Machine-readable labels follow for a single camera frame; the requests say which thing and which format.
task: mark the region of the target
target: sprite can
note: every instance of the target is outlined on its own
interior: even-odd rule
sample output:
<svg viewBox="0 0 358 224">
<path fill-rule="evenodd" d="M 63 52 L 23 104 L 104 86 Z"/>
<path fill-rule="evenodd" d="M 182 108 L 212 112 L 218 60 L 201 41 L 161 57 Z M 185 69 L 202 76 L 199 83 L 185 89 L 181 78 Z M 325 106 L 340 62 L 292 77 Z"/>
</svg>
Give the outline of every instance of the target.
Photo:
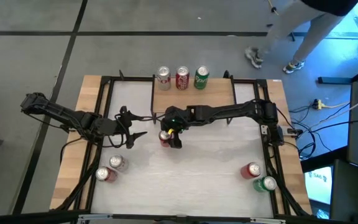
<svg viewBox="0 0 358 224">
<path fill-rule="evenodd" d="M 276 189 L 277 183 L 273 177 L 263 177 L 261 179 L 254 180 L 254 189 L 259 192 L 269 192 Z"/>
<path fill-rule="evenodd" d="M 194 86 L 199 90 L 204 89 L 206 86 L 206 82 L 208 81 L 208 77 L 209 77 L 208 68 L 205 66 L 201 66 L 196 71 L 196 75 L 194 78 Z"/>
</svg>

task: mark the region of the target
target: white sneaker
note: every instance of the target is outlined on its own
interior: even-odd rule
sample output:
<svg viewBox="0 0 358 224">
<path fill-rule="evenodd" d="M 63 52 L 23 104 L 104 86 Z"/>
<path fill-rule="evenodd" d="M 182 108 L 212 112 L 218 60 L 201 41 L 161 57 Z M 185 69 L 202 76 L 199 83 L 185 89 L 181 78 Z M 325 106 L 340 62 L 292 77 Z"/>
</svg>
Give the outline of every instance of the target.
<svg viewBox="0 0 358 224">
<path fill-rule="evenodd" d="M 299 69 L 303 68 L 303 66 L 305 66 L 305 61 L 300 62 L 296 65 L 294 65 L 290 62 L 290 63 L 288 63 L 288 65 L 286 67 L 283 68 L 283 72 L 285 72 L 287 74 L 291 74 L 295 70 L 299 70 Z"/>
<path fill-rule="evenodd" d="M 244 56 L 251 61 L 251 64 L 255 68 L 258 68 L 258 69 L 262 68 L 262 62 L 264 60 L 261 58 L 258 58 L 258 49 L 257 48 L 247 47 L 244 52 Z"/>
</svg>

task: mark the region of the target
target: leg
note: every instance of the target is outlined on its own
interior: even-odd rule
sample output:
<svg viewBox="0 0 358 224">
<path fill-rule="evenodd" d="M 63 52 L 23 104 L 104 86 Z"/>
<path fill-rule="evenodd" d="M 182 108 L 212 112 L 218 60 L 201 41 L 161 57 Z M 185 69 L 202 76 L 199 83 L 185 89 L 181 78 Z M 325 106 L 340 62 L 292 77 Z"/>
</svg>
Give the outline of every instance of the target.
<svg viewBox="0 0 358 224">
<path fill-rule="evenodd" d="M 336 25 L 343 19 L 341 16 L 335 16 L 325 13 L 311 21 L 308 34 L 303 40 L 299 49 L 293 56 L 292 64 L 296 65 L 303 62 L 311 51 L 332 31 Z"/>
<path fill-rule="evenodd" d="M 265 43 L 258 51 L 259 58 L 263 58 L 268 54 L 279 40 L 284 39 L 295 28 L 322 14 L 324 12 L 313 9 L 301 1 L 295 1 L 289 5 L 278 16 L 278 21 L 269 30 Z"/>
</svg>

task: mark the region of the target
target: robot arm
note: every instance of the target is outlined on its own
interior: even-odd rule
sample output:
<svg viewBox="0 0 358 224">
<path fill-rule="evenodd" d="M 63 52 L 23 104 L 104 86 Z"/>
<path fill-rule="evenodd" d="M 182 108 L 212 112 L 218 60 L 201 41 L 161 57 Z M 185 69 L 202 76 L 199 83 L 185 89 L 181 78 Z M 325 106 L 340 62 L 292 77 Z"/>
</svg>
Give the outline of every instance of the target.
<svg viewBox="0 0 358 224">
<path fill-rule="evenodd" d="M 80 136 L 90 142 L 100 142 L 105 136 L 114 136 L 117 134 L 125 135 L 125 145 L 128 149 L 132 148 L 135 139 L 142 133 L 130 134 L 129 127 L 132 121 L 141 121 L 143 117 L 136 116 L 127 111 L 126 106 L 121 107 L 116 120 L 103 118 L 100 114 L 84 111 L 73 111 L 64 106 L 50 102 L 42 93 L 27 94 L 21 104 L 22 112 L 30 114 L 44 114 L 62 124 L 60 127 L 68 132 L 69 129 L 76 129 Z"/>
<path fill-rule="evenodd" d="M 205 105 L 187 106 L 185 110 L 171 106 L 165 111 L 161 122 L 161 130 L 173 136 L 169 144 L 181 148 L 179 133 L 190 126 L 204 126 L 217 119 L 249 117 L 258 124 L 266 125 L 269 133 L 269 143 L 274 146 L 283 145 L 283 133 L 278 123 L 276 104 L 266 100 L 251 100 L 245 103 L 229 106 L 210 107 Z"/>
</svg>

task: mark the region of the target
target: gray floor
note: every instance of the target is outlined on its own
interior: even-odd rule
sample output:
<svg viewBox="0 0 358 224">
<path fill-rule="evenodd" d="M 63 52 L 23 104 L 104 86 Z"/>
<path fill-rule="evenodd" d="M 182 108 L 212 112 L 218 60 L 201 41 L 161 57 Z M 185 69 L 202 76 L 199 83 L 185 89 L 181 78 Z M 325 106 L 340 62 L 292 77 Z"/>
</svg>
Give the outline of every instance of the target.
<svg viewBox="0 0 358 224">
<path fill-rule="evenodd" d="M 279 12 L 289 0 L 276 0 Z M 81 1 L 0 1 L 0 30 L 72 30 Z M 212 77 L 229 70 L 237 78 L 282 79 L 289 108 L 308 105 L 315 98 L 326 105 L 349 100 L 349 86 L 319 85 L 316 78 L 352 77 L 358 73 L 358 40 L 338 37 L 338 33 L 358 32 L 351 12 L 322 41 L 293 75 L 281 69 L 288 63 L 302 38 L 284 40 L 261 70 L 253 69 L 244 59 L 243 49 L 260 44 L 264 37 L 77 37 L 67 67 L 58 103 L 74 108 L 83 75 L 149 76 L 161 65 L 186 65 L 194 71 L 206 65 Z M 273 23 L 267 1 L 89 1 L 82 31 L 241 31 L 265 32 Z M 305 32 L 308 24 L 297 28 Z M 0 37 L 0 215 L 11 212 L 16 193 L 32 152 L 39 123 L 20 113 L 26 93 L 51 94 L 69 37 Z M 335 110 L 311 110 L 306 124 L 315 124 Z M 304 114 L 294 114 L 301 118 Z M 327 124 L 346 121 L 342 116 Z M 347 126 L 320 131 L 331 149 L 346 145 Z M 49 129 L 27 197 L 24 212 L 47 211 L 59 166 L 59 151 L 67 135 Z M 311 141 L 305 135 L 302 147 Z M 327 151 L 318 141 L 315 155 Z"/>
</svg>

